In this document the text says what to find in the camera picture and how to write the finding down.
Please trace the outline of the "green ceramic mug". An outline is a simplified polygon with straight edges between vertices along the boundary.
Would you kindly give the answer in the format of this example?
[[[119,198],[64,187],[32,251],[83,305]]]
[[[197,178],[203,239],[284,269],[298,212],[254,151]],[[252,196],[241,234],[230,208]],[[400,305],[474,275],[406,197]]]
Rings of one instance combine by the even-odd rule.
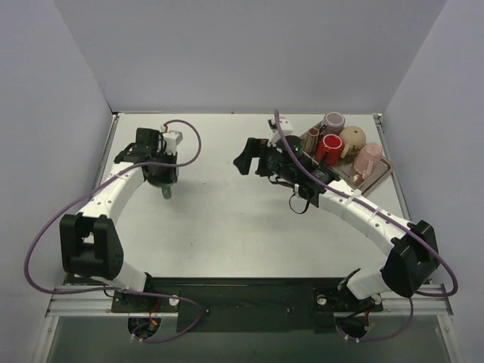
[[[162,197],[165,200],[170,200],[172,198],[172,189],[176,183],[154,183],[151,185],[161,191]]]

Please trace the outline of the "pink ceramic mug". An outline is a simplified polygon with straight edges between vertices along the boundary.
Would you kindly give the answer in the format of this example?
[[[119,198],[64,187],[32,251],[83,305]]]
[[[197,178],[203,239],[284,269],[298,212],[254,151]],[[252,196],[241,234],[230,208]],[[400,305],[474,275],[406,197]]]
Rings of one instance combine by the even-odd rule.
[[[382,157],[382,146],[374,142],[368,143],[358,153],[353,168],[365,180],[375,170]]]

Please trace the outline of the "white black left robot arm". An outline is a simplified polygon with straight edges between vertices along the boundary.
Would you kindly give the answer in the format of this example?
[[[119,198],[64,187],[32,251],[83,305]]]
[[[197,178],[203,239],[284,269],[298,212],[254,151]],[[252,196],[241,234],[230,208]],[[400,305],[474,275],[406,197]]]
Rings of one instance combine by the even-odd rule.
[[[135,141],[116,155],[108,175],[114,181],[95,193],[77,214],[60,220],[61,258],[64,271],[92,278],[110,286],[131,290],[129,302],[138,311],[154,306],[153,289],[146,286],[147,273],[125,261],[116,222],[134,192],[144,183],[161,188],[165,198],[178,181],[178,170],[159,166],[126,168],[143,162],[177,163],[178,131],[138,128]]]

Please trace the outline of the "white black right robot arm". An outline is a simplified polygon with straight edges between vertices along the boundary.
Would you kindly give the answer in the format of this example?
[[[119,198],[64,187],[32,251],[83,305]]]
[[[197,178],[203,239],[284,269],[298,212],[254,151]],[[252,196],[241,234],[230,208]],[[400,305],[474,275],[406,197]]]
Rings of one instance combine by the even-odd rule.
[[[316,165],[300,148],[295,135],[271,145],[268,140],[248,138],[234,165],[242,175],[250,171],[252,160],[259,163],[256,174],[271,183],[292,188],[307,203],[340,217],[386,256],[373,269],[357,269],[340,283],[337,298],[342,307],[355,309],[365,299],[392,291],[410,298],[437,269],[433,227],[400,219],[361,196],[335,172]]]

